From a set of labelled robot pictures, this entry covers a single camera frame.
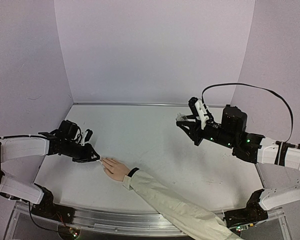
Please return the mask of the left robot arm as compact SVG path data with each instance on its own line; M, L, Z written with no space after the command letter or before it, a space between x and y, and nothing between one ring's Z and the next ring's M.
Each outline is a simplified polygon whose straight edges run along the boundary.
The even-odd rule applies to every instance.
M48 190L34 183L16 179L15 176L4 172L1 164L19 158L52 155L70 157L75 163L98 162L101 157L89 142L92 135L92 130L82 132L76 123L63 120L59 127L51 132L0 136L0 194L38 205L37 209L46 218L54 218L58 208L45 198L49 195Z

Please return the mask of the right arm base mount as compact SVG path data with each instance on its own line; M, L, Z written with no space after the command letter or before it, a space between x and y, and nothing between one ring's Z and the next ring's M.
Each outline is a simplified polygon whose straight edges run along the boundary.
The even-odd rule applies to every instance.
M260 206L260 197L263 189L252 193L244 208L228 210L223 219L228 228L242 225L256 224L268 219L268 212Z

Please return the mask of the person's bare hand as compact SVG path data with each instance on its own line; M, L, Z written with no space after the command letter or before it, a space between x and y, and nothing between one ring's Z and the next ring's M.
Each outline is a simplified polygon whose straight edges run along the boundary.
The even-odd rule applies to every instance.
M123 182L125 176L131 171L126 165L114 158L103 157L101 163L106 175L117 182Z

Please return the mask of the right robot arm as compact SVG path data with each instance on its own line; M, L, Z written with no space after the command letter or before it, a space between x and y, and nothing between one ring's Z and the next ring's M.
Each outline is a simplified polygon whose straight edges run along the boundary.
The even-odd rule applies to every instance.
M232 150L232 155L252 164L269 164L300 171L300 144L273 140L246 132L247 114L227 105L221 122L214 121L200 101L192 104L191 115L178 114L176 125L196 146L207 140Z

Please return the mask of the forearm in beige sleeve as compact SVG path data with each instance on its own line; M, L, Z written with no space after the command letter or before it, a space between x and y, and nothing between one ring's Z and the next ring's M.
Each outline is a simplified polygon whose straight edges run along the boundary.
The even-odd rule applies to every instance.
M135 191L152 208L195 240L240 240L224 221L210 210L185 199L148 173L138 170L123 179L123 186Z

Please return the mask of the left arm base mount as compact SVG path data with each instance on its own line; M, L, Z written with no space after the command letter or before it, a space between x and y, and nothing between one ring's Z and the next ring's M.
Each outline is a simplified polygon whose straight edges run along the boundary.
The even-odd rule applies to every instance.
M50 190L36 183L35 185L42 190L43 197L40 203L32 205L30 213L45 219L71 224L74 219L75 209L54 203L54 196Z

